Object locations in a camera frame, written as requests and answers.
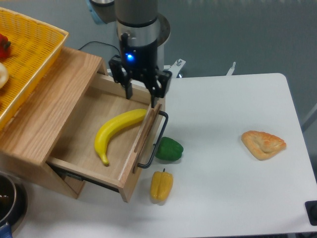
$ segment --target yellow plastic basket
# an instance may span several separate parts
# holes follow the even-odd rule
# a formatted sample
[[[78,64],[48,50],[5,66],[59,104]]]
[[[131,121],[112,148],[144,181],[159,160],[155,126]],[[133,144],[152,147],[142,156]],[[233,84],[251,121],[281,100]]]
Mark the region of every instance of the yellow plastic basket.
[[[68,32],[0,7],[0,33],[11,41],[11,56],[0,59],[9,72],[0,89],[0,131],[57,59]]]

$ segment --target metal pot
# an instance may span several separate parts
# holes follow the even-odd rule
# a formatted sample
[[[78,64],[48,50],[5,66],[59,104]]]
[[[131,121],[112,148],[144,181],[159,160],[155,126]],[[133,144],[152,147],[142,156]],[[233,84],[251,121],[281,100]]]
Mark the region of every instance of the metal pot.
[[[14,226],[26,208],[26,194],[22,185],[0,173],[0,238],[11,238]]]

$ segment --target wooden box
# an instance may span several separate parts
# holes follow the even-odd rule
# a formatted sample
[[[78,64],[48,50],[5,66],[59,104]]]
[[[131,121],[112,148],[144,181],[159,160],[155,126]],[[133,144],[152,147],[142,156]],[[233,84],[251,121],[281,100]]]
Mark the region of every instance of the wooden box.
[[[123,112],[147,109],[139,125],[108,144],[110,166],[94,151],[99,128]],[[59,58],[0,132],[0,170],[77,198],[85,181],[120,193],[128,202],[146,161],[164,110],[151,108],[146,88],[134,86],[125,99],[120,84],[106,73],[102,58],[64,47]]]

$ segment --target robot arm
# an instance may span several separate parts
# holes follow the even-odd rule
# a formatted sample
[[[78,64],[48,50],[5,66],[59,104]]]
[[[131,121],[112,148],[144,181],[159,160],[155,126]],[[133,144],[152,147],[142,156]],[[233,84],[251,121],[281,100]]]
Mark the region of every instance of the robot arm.
[[[132,96],[131,80],[144,83],[151,94],[151,106],[163,98],[172,73],[157,66],[160,21],[157,0],[115,0],[114,9],[120,55],[109,61],[114,81]]]

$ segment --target blue led light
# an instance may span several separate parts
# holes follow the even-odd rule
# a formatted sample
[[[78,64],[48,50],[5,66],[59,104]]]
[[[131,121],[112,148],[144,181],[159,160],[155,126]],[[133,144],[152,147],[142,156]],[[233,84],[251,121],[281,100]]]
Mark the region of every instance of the blue led light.
[[[133,62],[134,61],[134,56],[131,54],[125,54],[127,61]]]

